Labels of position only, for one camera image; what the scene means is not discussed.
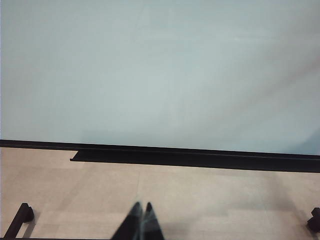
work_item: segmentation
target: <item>floor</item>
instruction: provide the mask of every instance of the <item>floor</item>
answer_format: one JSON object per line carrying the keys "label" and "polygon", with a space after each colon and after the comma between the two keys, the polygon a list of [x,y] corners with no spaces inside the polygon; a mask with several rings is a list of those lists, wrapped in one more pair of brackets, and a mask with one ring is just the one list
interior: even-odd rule
{"label": "floor", "polygon": [[75,151],[1,149],[1,237],[22,202],[18,237],[111,238],[151,201],[167,240],[318,240],[306,227],[320,174],[71,162]]}

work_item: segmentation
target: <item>black metal leg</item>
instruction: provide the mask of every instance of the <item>black metal leg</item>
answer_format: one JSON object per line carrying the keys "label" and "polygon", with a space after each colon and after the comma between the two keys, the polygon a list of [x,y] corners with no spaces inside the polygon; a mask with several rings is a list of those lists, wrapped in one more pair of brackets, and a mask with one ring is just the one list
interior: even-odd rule
{"label": "black metal leg", "polygon": [[308,220],[308,227],[314,232],[320,232],[320,208],[315,207],[311,212],[312,218]]}
{"label": "black metal leg", "polygon": [[30,222],[33,219],[34,211],[32,208],[28,206],[28,203],[22,203],[3,238],[15,238],[21,228],[22,223]]}

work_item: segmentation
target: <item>black wall trim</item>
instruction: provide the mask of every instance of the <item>black wall trim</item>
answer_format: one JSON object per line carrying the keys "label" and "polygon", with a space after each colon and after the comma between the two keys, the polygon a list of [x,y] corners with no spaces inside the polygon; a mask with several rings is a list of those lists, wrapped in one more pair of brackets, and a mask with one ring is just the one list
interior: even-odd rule
{"label": "black wall trim", "polygon": [[0,140],[0,147],[79,151],[72,161],[320,173],[320,156],[84,143]]}

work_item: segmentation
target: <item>white wall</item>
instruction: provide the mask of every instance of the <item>white wall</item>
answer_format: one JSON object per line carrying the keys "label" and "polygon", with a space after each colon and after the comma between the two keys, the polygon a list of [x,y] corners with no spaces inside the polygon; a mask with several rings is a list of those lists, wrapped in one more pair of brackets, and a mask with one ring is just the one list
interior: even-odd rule
{"label": "white wall", "polygon": [[319,0],[2,0],[1,139],[320,154]]}

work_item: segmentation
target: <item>pale blue wall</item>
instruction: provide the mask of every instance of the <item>pale blue wall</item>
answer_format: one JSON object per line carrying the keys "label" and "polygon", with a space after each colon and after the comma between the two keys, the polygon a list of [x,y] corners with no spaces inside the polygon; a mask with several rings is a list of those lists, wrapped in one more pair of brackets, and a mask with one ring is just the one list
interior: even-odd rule
{"label": "pale blue wall", "polygon": [[320,154],[319,0],[2,0],[1,139]]}

